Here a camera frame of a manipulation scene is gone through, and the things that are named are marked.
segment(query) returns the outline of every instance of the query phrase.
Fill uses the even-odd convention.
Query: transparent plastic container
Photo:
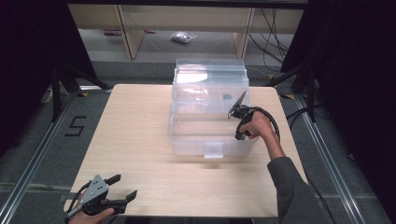
[[[248,76],[241,60],[177,60],[168,124],[175,154],[246,156],[256,140],[236,140],[240,120],[228,119],[244,91],[243,104],[249,105]]]

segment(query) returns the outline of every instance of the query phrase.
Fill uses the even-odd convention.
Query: plastic bag
[[[176,41],[181,44],[187,44],[192,40],[194,40],[196,37],[197,37],[196,35],[191,35],[186,32],[176,32],[171,36],[173,41]]]

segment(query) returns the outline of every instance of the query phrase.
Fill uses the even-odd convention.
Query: sleeve
[[[327,223],[318,201],[289,157],[268,163],[276,187],[279,223]]]

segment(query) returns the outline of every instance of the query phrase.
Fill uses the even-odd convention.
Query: wooden table
[[[95,174],[121,174],[107,198],[123,199],[137,189],[127,216],[277,217],[276,189],[262,140],[243,158],[210,160],[173,153],[166,135],[171,91],[170,85],[117,85],[71,191],[77,192]],[[273,115],[286,154],[304,176],[276,90],[251,87],[250,102]]]

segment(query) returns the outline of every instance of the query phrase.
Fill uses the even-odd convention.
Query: person
[[[261,137],[267,146],[270,157],[267,167],[276,187],[279,223],[327,223],[314,194],[301,178],[292,160],[286,156],[270,120],[263,113],[255,111],[251,122],[239,128],[240,133],[245,131],[252,133],[249,139]],[[94,221],[98,221],[97,218],[106,218],[110,215],[110,211],[107,210],[98,214],[97,217],[77,214],[70,219],[69,223],[96,224],[98,222]]]

